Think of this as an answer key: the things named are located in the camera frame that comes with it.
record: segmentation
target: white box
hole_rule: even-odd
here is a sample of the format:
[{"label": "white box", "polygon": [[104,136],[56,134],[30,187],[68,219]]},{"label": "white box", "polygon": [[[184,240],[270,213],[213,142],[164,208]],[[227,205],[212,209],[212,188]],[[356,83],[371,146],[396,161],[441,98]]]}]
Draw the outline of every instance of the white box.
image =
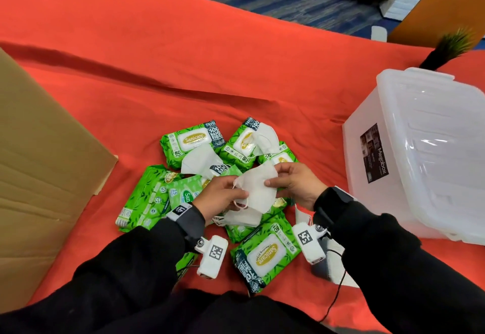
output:
[{"label": "white box", "polygon": [[373,213],[394,215],[418,237],[485,245],[479,89],[419,68],[385,70],[343,139],[350,193]]}]

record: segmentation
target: red fabric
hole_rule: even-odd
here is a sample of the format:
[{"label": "red fabric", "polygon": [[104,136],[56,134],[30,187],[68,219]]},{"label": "red fabric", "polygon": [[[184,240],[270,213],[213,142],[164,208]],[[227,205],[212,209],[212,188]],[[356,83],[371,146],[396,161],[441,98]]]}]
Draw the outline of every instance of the red fabric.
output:
[{"label": "red fabric", "polygon": [[[322,181],[346,189],[341,125],[386,68],[429,49],[372,42],[209,0],[3,0],[0,46],[103,142],[119,163],[94,196],[33,297],[42,299],[116,238],[114,220],[147,165],[165,162],[165,133],[215,119],[227,139],[247,117],[274,126]],[[485,52],[443,68],[485,87]],[[291,221],[294,216],[289,213]],[[208,234],[224,233],[210,227]],[[445,240],[424,248],[485,288],[485,249]],[[219,277],[182,283],[244,293],[226,257]],[[336,286],[299,256],[263,294],[321,319]],[[329,323],[383,330],[360,290],[343,287]]]}]

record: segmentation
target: hand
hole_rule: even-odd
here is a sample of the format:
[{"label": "hand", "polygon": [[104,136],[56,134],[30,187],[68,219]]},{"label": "hand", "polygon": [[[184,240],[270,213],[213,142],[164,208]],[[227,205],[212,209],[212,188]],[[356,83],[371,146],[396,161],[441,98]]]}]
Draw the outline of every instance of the hand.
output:
[{"label": "hand", "polygon": [[278,163],[275,169],[278,177],[266,180],[264,185],[284,188],[276,197],[292,197],[302,207],[313,211],[315,201],[327,186],[303,163]]},{"label": "hand", "polygon": [[237,176],[214,177],[209,184],[202,190],[192,204],[199,209],[206,220],[206,224],[211,219],[220,214],[222,210],[237,199],[245,199],[249,193],[240,188],[232,188]]}]

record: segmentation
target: black cable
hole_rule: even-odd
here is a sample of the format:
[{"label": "black cable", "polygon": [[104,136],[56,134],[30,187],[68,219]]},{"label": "black cable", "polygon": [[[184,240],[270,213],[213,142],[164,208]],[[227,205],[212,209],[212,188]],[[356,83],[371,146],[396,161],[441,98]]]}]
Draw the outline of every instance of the black cable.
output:
[{"label": "black cable", "polygon": [[[333,252],[333,253],[336,253],[338,256],[342,257],[342,254],[337,252],[337,251],[334,251],[334,250],[331,250],[331,249],[327,249],[327,252],[330,251],[330,252]],[[328,307],[328,310],[327,310],[327,313],[325,314],[324,318],[320,320],[320,322],[324,322],[325,319],[327,318],[328,314],[330,313],[330,310],[332,309],[333,305],[335,305],[335,302],[338,298],[338,294],[340,293],[340,288],[342,288],[342,283],[343,283],[343,279],[345,278],[345,275],[347,274],[347,270],[345,270],[343,272],[343,276],[342,276],[342,279],[340,280],[340,283],[338,284],[338,288],[336,289],[336,295],[335,295],[335,298],[333,300],[333,302],[330,304],[330,306]]]},{"label": "black cable", "polygon": [[198,268],[200,265],[189,265],[189,266],[186,266],[180,270],[177,270],[177,274],[180,272],[180,271],[184,271],[184,270],[187,270],[188,268]]}]

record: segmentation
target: orange wall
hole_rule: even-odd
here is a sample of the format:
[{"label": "orange wall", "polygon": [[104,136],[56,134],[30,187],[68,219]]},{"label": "orange wall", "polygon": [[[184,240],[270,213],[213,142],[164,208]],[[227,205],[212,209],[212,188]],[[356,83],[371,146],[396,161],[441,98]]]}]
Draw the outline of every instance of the orange wall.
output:
[{"label": "orange wall", "polygon": [[421,0],[388,41],[434,48],[444,34],[459,28],[473,32],[473,46],[485,36],[485,0]]}]

